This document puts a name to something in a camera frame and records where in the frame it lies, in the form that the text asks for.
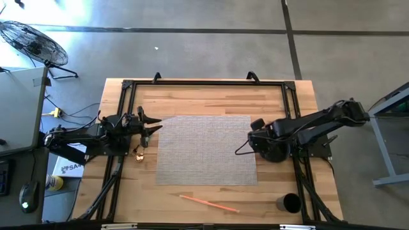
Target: fan grille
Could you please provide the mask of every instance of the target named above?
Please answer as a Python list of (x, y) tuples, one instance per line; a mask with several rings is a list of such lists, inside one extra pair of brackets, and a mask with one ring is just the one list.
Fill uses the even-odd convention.
[(53, 39), (31, 26), (6, 21), (0, 23), (0, 34), (12, 47), (41, 63), (49, 61), (55, 66), (68, 63), (65, 50)]

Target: orange pencil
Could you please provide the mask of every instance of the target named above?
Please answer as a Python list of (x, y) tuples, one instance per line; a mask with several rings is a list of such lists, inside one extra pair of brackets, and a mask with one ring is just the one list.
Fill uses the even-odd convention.
[(224, 206), (221, 206), (221, 205), (212, 204), (210, 202), (202, 201), (200, 199), (196, 199), (196, 198), (193, 198), (193, 197), (188, 197), (188, 196), (185, 196), (185, 195), (179, 195), (179, 196), (182, 197), (182, 198), (190, 199), (191, 201), (196, 201), (196, 202), (199, 202), (199, 203), (202, 203), (202, 204), (207, 204), (207, 205), (210, 205), (210, 206), (213, 206), (213, 207), (216, 207), (216, 208), (221, 208), (221, 209), (224, 209), (224, 210), (227, 210), (227, 211), (233, 211), (233, 212), (236, 212), (236, 213), (240, 213), (240, 210), (236, 210), (234, 208), (228, 208), (228, 207), (224, 207)]

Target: wooden table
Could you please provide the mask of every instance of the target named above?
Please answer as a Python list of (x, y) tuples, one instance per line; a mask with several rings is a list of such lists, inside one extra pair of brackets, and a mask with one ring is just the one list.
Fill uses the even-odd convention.
[[(123, 80), (107, 79), (100, 105), (101, 116), (116, 114)], [(316, 112), (312, 82), (297, 80), (295, 84), (301, 115)], [(125, 99), (125, 108), (128, 100), (129, 96)], [(143, 106), (149, 117), (162, 119), (178, 115), (250, 115), (252, 121), (264, 118), (267, 122), (285, 117), (281, 90), (275, 86), (138, 86), (134, 111), (138, 105)], [(300, 213), (289, 214), (279, 211), (275, 206), (277, 198), (290, 192), (297, 193), (291, 159), (275, 164), (256, 154), (257, 186), (156, 185), (158, 135), (160, 132), (151, 138), (150, 147), (144, 150), (145, 159), (141, 163), (136, 162), (132, 156), (125, 158), (115, 222), (237, 224), (302, 222)], [(138, 143), (139, 136), (135, 135), (131, 149)], [(107, 157), (96, 157), (86, 164), (73, 217), (84, 213), (99, 193), (106, 161)], [(334, 215), (341, 219), (342, 212), (331, 168), (320, 158), (312, 158), (311, 167), (317, 193)], [(241, 213), (188, 201), (180, 198), (179, 194), (236, 208)], [(306, 199), (312, 217), (311, 202), (307, 193)], [(105, 215), (110, 200), (111, 194), (108, 194)]]

